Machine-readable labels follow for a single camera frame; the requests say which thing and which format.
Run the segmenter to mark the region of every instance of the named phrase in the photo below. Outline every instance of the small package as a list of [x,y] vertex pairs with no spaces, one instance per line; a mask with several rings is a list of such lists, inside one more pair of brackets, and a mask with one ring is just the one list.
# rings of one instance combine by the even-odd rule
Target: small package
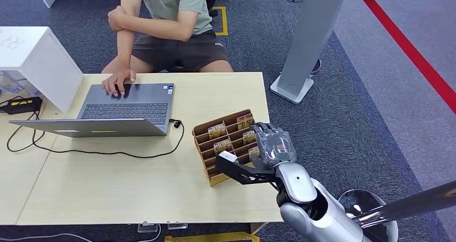
[[208,128],[209,139],[215,139],[226,135],[226,126],[224,123]]
[[219,154],[222,151],[232,151],[232,150],[233,150],[233,145],[231,144],[230,139],[219,141],[218,143],[214,144],[215,154]]
[[254,124],[253,116],[251,113],[247,114],[245,116],[242,116],[242,117],[238,117],[237,122],[238,122],[238,130],[242,130],[242,129],[247,128]]
[[252,156],[260,157],[260,149],[258,149],[258,146],[257,147],[253,147],[253,148],[248,150],[248,157],[250,158],[250,160],[252,160]]
[[251,144],[255,141],[255,131],[248,131],[243,134],[244,145]]

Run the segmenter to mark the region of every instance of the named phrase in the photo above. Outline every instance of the white cable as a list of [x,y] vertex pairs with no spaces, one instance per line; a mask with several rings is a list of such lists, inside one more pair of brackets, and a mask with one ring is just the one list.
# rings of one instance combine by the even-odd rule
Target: white cable
[[161,225],[160,224],[157,224],[157,225],[158,225],[158,233],[157,233],[157,236],[155,236],[155,238],[150,239],[150,240],[137,241],[137,242],[152,242],[152,241],[156,241],[156,239],[160,236],[160,233],[161,233]]
[[32,238],[55,238],[55,237],[60,237],[60,236],[70,236],[70,237],[76,237],[79,239],[82,239],[87,242],[93,242],[92,240],[89,240],[87,238],[83,238],[81,236],[71,234],[71,233],[62,233],[62,234],[57,234],[57,235],[50,235],[50,236],[36,236],[36,237],[25,237],[25,238],[14,238],[14,239],[8,239],[8,238],[0,238],[1,241],[21,241],[25,239],[32,239]]
[[[150,239],[150,240],[142,240],[142,241],[138,241],[138,242],[152,242],[152,241],[155,241],[156,239],[158,239],[158,237],[160,236],[160,233],[161,233],[161,225],[160,224],[157,224],[157,225],[158,225],[158,233],[157,233],[157,236],[155,236],[155,238]],[[87,242],[93,242],[92,240],[89,240],[87,238],[83,238],[81,236],[78,236],[78,235],[75,235],[75,234],[71,234],[71,233],[62,233],[62,234],[50,235],[50,236],[11,238],[11,239],[9,239],[9,238],[0,238],[0,241],[21,241],[21,240],[33,239],[33,238],[55,238],[55,237],[60,237],[60,236],[70,236],[70,237],[75,237],[75,238],[82,239],[82,240],[87,241]]]

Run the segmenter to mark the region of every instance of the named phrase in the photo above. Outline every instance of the green t-shirt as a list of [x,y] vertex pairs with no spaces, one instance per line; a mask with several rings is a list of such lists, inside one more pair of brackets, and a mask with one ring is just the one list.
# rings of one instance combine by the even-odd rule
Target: green t-shirt
[[212,29],[206,0],[144,0],[144,3],[155,19],[177,20],[180,10],[199,13],[193,34]]

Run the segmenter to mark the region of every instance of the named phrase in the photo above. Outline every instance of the laptop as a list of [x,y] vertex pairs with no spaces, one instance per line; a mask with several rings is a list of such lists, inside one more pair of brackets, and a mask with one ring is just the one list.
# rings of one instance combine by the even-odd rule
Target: laptop
[[166,136],[174,96],[173,83],[125,84],[125,95],[108,95],[93,84],[77,119],[11,120],[68,137]]

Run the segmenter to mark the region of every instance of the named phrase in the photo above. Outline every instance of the person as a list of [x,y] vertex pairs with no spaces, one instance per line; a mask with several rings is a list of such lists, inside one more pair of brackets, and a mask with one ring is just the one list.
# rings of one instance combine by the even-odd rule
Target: person
[[206,0],[144,3],[152,19],[139,17],[141,0],[120,0],[108,13],[109,25],[117,32],[117,56],[102,71],[112,74],[102,82],[106,92],[123,95],[124,81],[134,82],[136,73],[169,70],[177,62],[189,72],[233,71],[210,24]]

